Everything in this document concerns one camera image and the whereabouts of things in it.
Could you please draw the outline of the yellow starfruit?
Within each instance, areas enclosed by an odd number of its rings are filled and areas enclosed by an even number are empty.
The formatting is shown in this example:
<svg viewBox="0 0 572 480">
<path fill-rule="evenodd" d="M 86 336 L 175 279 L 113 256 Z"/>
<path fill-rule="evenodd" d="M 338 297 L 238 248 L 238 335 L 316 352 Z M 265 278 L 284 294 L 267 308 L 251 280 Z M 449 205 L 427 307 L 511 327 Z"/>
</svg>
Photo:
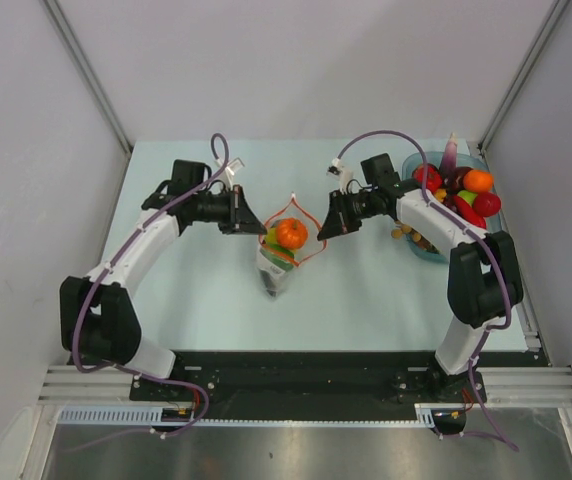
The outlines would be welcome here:
<svg viewBox="0 0 572 480">
<path fill-rule="evenodd" d="M 269 247 L 279 247 L 280 246 L 280 243 L 277 239 L 277 229 L 276 228 L 270 228 L 268 230 L 268 233 L 264 237 L 263 243 L 265 245 L 268 245 Z"/>
</svg>

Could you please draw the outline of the green bell pepper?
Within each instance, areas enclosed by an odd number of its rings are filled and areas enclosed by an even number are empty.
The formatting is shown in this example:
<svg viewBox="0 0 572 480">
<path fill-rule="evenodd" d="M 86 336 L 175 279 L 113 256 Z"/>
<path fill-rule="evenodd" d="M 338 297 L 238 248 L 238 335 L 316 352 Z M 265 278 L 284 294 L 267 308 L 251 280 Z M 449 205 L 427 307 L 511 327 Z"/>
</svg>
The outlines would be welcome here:
<svg viewBox="0 0 572 480">
<path fill-rule="evenodd" d="M 289 249 L 283 248 L 282 246 L 279 247 L 269 247 L 267 245 L 267 248 L 273 252 L 275 255 L 279 256 L 280 258 L 284 259 L 285 261 L 288 262 L 295 262 L 295 253 Z"/>
</svg>

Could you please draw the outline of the orange pumpkin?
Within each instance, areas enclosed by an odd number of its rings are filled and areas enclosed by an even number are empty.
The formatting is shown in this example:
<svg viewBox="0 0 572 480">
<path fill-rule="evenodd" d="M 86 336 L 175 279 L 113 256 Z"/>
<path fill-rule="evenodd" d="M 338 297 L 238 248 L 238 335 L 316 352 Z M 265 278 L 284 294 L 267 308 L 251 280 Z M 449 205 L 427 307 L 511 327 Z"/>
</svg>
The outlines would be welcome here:
<svg viewBox="0 0 572 480">
<path fill-rule="evenodd" d="M 306 225 L 294 217 L 281 219 L 275 227 L 277 243 L 288 250 L 301 249 L 306 244 L 308 236 Z"/>
</svg>

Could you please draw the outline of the clear zip bag orange zipper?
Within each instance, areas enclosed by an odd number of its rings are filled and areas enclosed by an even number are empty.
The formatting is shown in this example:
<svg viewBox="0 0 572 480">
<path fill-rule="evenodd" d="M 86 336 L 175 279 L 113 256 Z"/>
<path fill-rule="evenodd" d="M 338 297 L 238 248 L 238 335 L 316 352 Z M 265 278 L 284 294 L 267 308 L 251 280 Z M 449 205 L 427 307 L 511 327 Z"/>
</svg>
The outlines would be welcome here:
<svg viewBox="0 0 572 480">
<path fill-rule="evenodd" d="M 255 267 L 264 292 L 276 299 L 295 272 L 326 249 L 327 241 L 317 238 L 322 224 L 300 204 L 294 192 L 264 227 L 266 232 L 258 235 Z"/>
</svg>

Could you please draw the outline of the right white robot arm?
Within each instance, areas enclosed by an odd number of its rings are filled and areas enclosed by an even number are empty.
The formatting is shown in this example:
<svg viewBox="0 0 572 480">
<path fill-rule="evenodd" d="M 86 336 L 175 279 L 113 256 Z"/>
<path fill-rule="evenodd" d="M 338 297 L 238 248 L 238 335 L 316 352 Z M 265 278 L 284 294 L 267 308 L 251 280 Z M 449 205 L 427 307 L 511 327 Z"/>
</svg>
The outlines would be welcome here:
<svg viewBox="0 0 572 480">
<path fill-rule="evenodd" d="M 340 158 L 332 160 L 328 173 L 339 187 L 329 194 L 317 238 L 347 235 L 365 219 L 388 216 L 417 230 L 447 257 L 453 319 L 435 352 L 439 369 L 427 376 L 427 388 L 435 399 L 450 401 L 462 391 L 461 374 L 474 367 L 490 332 L 509 328 L 512 309 L 523 299 L 514 243 L 508 233 L 490 233 L 443 206 L 425 179 L 401 179 L 386 154 L 362 161 L 361 167 L 367 185 L 352 192 L 352 171 Z"/>
</svg>

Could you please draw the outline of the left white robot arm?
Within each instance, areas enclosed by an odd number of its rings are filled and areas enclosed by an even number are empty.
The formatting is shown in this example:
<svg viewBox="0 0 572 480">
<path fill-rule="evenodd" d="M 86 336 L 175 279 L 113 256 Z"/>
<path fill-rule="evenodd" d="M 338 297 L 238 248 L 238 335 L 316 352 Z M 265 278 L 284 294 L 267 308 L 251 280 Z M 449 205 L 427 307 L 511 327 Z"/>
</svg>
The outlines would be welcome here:
<svg viewBox="0 0 572 480">
<path fill-rule="evenodd" d="M 60 286 L 63 347 L 77 367 L 85 358 L 152 377 L 163 398 L 180 397 L 187 376 L 176 355 L 147 339 L 133 305 L 142 280 L 161 254 L 196 222 L 213 223 L 225 235 L 265 233 L 234 176 L 241 159 L 220 159 L 212 171 L 201 162 L 176 160 L 169 179 L 144 200 L 134 230 L 113 256 L 83 277 Z"/>
</svg>

